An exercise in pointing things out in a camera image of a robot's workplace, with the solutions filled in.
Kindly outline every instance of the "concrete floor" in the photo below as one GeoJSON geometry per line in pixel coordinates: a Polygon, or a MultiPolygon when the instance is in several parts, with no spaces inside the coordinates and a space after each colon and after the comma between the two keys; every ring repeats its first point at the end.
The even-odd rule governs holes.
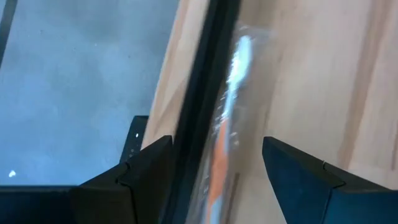
{"type": "Polygon", "coordinates": [[[80,184],[118,163],[132,118],[149,114],[177,4],[18,1],[0,69],[0,185],[80,184]]]}

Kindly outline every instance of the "orange strip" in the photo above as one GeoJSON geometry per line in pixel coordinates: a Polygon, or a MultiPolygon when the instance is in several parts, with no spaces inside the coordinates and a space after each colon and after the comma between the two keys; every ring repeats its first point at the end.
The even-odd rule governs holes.
{"type": "Polygon", "coordinates": [[[212,212],[211,207],[216,202],[217,198],[223,193],[224,182],[228,170],[228,155],[225,153],[225,142],[226,133],[228,129],[228,119],[221,122],[220,132],[218,133],[218,138],[215,145],[215,150],[213,153],[213,160],[211,165],[211,175],[210,175],[210,189],[207,203],[207,216],[206,223],[210,224],[210,217],[212,212]]]}

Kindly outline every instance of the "wooden board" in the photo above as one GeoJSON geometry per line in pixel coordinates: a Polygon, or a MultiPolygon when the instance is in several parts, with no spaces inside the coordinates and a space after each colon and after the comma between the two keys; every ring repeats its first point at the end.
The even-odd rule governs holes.
{"type": "MultiPolygon", "coordinates": [[[[182,0],[181,5],[204,2],[182,0]]],[[[205,13],[205,7],[191,13],[183,9],[146,143],[174,134],[177,125],[176,106],[182,104],[190,73],[186,63],[192,65],[196,48],[183,44],[190,38],[183,33],[194,32],[196,40],[200,33],[176,27],[199,24],[205,13]],[[180,41],[187,50],[173,47],[180,41]],[[186,60],[179,65],[173,58],[186,60]]],[[[261,157],[264,136],[398,189],[398,1],[243,0],[239,20],[267,30],[270,37],[256,49],[248,83],[239,93],[245,120],[238,133],[241,178],[231,223],[285,222],[261,157]]]]}

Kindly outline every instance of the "light wood grain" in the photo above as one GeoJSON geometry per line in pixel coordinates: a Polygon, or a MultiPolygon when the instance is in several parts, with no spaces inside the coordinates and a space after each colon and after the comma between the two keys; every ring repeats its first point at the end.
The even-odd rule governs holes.
{"type": "MultiPolygon", "coordinates": [[[[199,13],[188,18],[203,22],[199,13]]],[[[398,189],[398,1],[243,0],[239,20],[270,36],[256,46],[239,92],[240,181],[231,223],[285,223],[261,156],[264,136],[398,189]]],[[[192,65],[194,49],[174,57],[186,54],[192,65]]],[[[164,68],[176,66],[171,57],[164,68]]],[[[185,87],[169,83],[175,77],[186,86],[188,67],[162,74],[147,143],[174,133],[179,110],[167,108],[181,105],[185,87]]]]}
{"type": "Polygon", "coordinates": [[[208,1],[180,0],[142,148],[174,136],[207,7],[208,1]]]}

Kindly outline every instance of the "clear plastic film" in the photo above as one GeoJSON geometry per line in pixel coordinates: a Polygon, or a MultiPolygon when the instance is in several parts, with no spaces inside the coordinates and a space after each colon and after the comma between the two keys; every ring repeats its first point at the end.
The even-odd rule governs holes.
{"type": "Polygon", "coordinates": [[[237,178],[236,151],[243,150],[239,147],[239,131],[247,119],[239,93],[258,58],[257,49],[265,45],[267,36],[264,29],[240,23],[235,28],[228,71],[213,113],[186,223],[228,223],[237,178]]]}

